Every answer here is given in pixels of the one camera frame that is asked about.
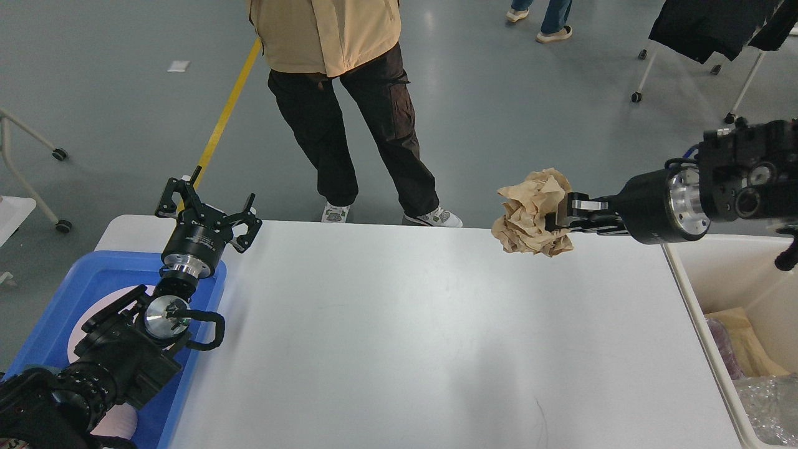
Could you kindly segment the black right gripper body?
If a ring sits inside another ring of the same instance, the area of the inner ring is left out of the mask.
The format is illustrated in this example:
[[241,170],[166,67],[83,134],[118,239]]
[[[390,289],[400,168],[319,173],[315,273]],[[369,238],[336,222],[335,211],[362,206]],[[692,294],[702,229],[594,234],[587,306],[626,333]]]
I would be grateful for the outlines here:
[[620,216],[627,233],[642,244],[698,241],[711,224],[702,210],[695,167],[635,176],[608,205]]

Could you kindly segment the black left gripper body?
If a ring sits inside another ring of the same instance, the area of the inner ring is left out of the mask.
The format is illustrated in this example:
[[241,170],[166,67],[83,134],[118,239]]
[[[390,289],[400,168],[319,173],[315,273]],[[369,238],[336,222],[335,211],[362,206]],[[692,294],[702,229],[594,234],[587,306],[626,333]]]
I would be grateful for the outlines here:
[[230,226],[212,228],[179,220],[161,254],[163,266],[194,278],[210,278],[232,238]]

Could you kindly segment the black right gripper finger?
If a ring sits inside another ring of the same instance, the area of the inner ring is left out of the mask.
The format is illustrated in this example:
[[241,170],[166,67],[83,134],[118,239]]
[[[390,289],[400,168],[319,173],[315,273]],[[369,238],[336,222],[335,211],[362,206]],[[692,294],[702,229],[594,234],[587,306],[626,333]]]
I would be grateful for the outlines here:
[[626,225],[618,216],[599,216],[595,219],[579,219],[570,224],[558,224],[556,215],[547,216],[548,232],[567,230],[577,233],[591,233],[601,236],[629,236]]
[[586,193],[570,191],[566,199],[567,216],[617,215],[612,207],[614,196],[591,198]]

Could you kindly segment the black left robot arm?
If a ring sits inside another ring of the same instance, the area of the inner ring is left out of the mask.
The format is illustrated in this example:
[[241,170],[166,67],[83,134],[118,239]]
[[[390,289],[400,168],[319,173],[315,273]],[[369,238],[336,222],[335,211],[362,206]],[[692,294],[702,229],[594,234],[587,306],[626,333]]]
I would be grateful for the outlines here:
[[196,193],[196,175],[170,178],[157,217],[176,221],[161,254],[153,293],[137,285],[82,324],[77,360],[62,370],[31,367],[2,382],[2,441],[31,448],[133,448],[128,438],[93,435],[107,412],[128,403],[142,408],[181,371],[182,349],[213,350],[223,343],[220,313],[191,307],[202,279],[216,273],[230,244],[244,253],[262,221],[248,196],[227,214]]

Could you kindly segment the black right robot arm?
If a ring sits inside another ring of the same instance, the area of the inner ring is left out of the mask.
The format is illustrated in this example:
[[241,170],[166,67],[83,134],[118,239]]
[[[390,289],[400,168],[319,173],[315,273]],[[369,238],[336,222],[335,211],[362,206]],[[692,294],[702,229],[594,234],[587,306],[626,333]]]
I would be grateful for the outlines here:
[[683,157],[634,176],[619,193],[568,193],[546,230],[628,235],[643,244],[698,241],[713,223],[772,221],[796,238],[796,120],[710,130]]

